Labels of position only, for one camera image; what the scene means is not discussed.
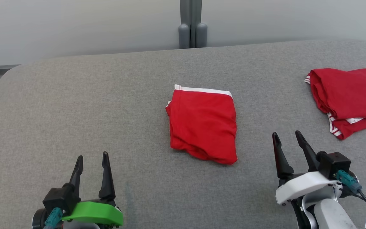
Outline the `red shirt with white trim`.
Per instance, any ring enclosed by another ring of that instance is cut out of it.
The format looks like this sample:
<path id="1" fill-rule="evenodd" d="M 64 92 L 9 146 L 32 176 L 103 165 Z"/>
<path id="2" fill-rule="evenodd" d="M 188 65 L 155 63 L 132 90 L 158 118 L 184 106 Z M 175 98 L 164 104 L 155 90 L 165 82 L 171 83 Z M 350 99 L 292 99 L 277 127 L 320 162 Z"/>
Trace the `red shirt with white trim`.
<path id="1" fill-rule="evenodd" d="M 165 109 L 172 149 L 223 165 L 238 161 L 236 110 L 230 91 L 175 84 Z"/>

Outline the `grey partition foot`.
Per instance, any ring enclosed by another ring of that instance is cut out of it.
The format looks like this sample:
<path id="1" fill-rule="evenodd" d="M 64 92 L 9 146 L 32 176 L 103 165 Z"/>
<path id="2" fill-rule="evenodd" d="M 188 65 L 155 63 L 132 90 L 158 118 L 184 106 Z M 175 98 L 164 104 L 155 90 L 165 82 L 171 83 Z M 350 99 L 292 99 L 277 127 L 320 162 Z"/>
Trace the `grey partition foot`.
<path id="1" fill-rule="evenodd" d="M 199 23 L 196 26 L 196 48 L 204 48 L 207 47 L 207 33 L 208 26 L 205 23 Z"/>
<path id="2" fill-rule="evenodd" d="M 187 24 L 181 24 L 178 27 L 179 49 L 190 48 L 190 27 Z"/>

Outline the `grey partition post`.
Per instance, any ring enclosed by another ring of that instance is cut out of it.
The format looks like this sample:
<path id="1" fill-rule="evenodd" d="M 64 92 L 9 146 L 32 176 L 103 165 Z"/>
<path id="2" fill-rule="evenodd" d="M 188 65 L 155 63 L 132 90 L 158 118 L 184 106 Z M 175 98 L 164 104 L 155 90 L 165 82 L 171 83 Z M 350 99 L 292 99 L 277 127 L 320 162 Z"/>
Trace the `grey partition post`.
<path id="1" fill-rule="evenodd" d="M 180 3 L 180 24 L 187 24 L 190 27 L 191 26 L 190 0 L 179 0 L 179 3 Z"/>
<path id="2" fill-rule="evenodd" d="M 197 25 L 201 23 L 201 7 L 202 0 L 190 0 L 191 9 L 191 32 L 190 32 L 190 47 L 197 47 Z"/>

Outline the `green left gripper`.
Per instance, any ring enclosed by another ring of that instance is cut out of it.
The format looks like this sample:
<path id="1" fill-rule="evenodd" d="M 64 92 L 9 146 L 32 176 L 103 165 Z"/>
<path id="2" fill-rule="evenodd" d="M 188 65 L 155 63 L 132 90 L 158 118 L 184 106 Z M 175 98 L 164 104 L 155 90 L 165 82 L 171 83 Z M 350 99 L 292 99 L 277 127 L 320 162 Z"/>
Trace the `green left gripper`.
<path id="1" fill-rule="evenodd" d="M 116 193 L 107 152 L 103 152 L 102 167 L 103 180 L 99 198 L 106 200 L 90 200 L 77 203 L 70 216 L 62 217 L 62 229 L 116 229 L 123 226 L 124 215 L 114 201 Z M 83 156 L 80 155 L 77 158 L 69 181 L 74 187 L 74 194 L 79 194 L 82 172 Z"/>

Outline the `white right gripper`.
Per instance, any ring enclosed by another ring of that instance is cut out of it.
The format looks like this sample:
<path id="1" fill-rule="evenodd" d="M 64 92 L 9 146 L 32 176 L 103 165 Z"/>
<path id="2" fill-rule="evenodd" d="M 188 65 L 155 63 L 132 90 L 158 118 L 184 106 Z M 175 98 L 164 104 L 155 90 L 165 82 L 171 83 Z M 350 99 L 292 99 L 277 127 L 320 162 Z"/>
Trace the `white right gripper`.
<path id="1" fill-rule="evenodd" d="M 328 184 L 339 182 L 338 180 L 329 180 L 318 171 L 319 162 L 316 159 L 316 153 L 299 130 L 295 131 L 295 135 L 299 147 L 304 152 L 309 172 L 287 181 L 276 189 L 275 198 L 279 205 L 317 191 Z M 276 132 L 273 132 L 272 138 L 277 177 L 279 179 L 288 179 L 293 175 L 294 169 L 289 165 L 284 155 L 282 143 Z"/>

